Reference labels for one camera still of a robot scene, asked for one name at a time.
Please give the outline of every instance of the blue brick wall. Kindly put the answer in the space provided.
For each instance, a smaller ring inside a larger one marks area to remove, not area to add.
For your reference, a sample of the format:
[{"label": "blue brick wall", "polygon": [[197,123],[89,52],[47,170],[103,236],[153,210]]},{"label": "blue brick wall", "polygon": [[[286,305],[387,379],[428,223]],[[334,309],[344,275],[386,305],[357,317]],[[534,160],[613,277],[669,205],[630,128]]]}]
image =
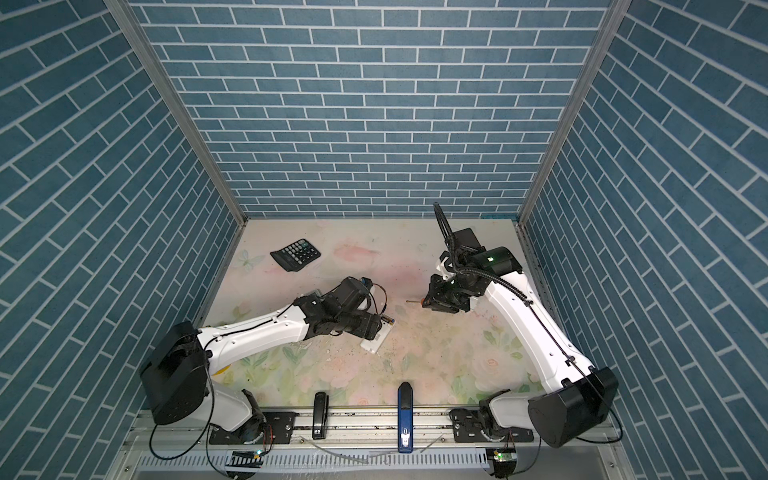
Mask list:
[{"label": "blue brick wall", "polygon": [[768,478],[767,25],[634,0],[531,217],[638,478]]},{"label": "blue brick wall", "polygon": [[131,2],[251,217],[513,217],[609,0],[255,3]]},{"label": "blue brick wall", "polygon": [[0,478],[104,475],[235,225],[101,0],[0,2]]}]

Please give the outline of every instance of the floral tablecloth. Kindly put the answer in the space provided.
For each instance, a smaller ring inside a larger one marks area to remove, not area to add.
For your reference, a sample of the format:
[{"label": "floral tablecloth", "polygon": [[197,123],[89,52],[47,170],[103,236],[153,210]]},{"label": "floral tablecloth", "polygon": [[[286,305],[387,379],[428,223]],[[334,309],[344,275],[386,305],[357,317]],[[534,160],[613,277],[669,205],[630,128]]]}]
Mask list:
[{"label": "floral tablecloth", "polygon": [[[506,246],[524,261],[508,220],[453,220],[452,226],[472,227],[487,248]],[[322,256],[298,273],[285,272],[269,252],[299,238]],[[335,406],[395,405],[404,381],[421,405],[472,404],[500,389],[537,395],[542,387],[528,354],[487,300],[456,315],[406,303],[424,296],[443,250],[431,220],[249,222],[206,325],[259,316],[314,289],[325,293],[345,276],[382,284],[396,324],[375,355],[355,336],[318,336],[242,359],[214,380],[249,389],[262,406],[311,406],[321,390]],[[380,308],[383,295],[377,301]]]}]

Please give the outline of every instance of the black calculator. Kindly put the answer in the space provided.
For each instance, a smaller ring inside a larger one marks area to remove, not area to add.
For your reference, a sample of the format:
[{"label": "black calculator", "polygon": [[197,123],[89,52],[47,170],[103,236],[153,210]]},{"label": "black calculator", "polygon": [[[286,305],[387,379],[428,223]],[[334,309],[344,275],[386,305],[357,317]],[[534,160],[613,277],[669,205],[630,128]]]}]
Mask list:
[{"label": "black calculator", "polygon": [[320,252],[310,242],[301,239],[282,250],[270,252],[270,255],[286,272],[298,272],[319,257]]}]

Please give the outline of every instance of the black mounting plate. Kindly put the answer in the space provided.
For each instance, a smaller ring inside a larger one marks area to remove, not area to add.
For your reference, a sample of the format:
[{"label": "black mounting plate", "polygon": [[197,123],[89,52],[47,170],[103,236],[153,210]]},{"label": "black mounting plate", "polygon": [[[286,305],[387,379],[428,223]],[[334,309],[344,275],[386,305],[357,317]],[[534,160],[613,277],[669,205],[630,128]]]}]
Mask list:
[{"label": "black mounting plate", "polygon": [[[293,422],[296,420],[295,412],[262,412],[266,420],[266,429],[272,427],[273,445],[286,445],[290,443],[293,434]],[[231,432],[224,429],[211,429],[210,445],[242,445],[243,443]]]},{"label": "black mounting plate", "polygon": [[[494,442],[482,430],[477,409],[453,409],[449,413],[453,423],[453,441],[456,443]],[[533,442],[533,430],[510,428],[515,443]]]}]

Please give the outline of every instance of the floral tabletop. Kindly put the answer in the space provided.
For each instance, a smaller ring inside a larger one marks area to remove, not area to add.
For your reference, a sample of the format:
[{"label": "floral tabletop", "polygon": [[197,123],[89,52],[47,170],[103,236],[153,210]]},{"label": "floral tabletop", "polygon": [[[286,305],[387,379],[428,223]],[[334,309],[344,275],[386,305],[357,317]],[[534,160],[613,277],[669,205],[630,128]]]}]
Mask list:
[{"label": "floral tabletop", "polygon": [[[452,220],[472,227],[487,248],[505,246],[524,263],[509,220]],[[286,272],[269,252],[306,238],[321,257]],[[472,404],[500,389],[542,391],[528,354],[498,311],[481,298],[470,313],[423,309],[418,303],[445,249],[433,220],[252,220],[229,266],[206,325],[263,315],[344,277],[367,276],[386,288],[396,323],[377,354],[349,334],[317,336],[234,363],[214,380],[249,389],[262,406],[311,406],[316,392],[331,404],[395,405],[408,381],[420,405]],[[377,301],[382,305],[383,295]]]}]

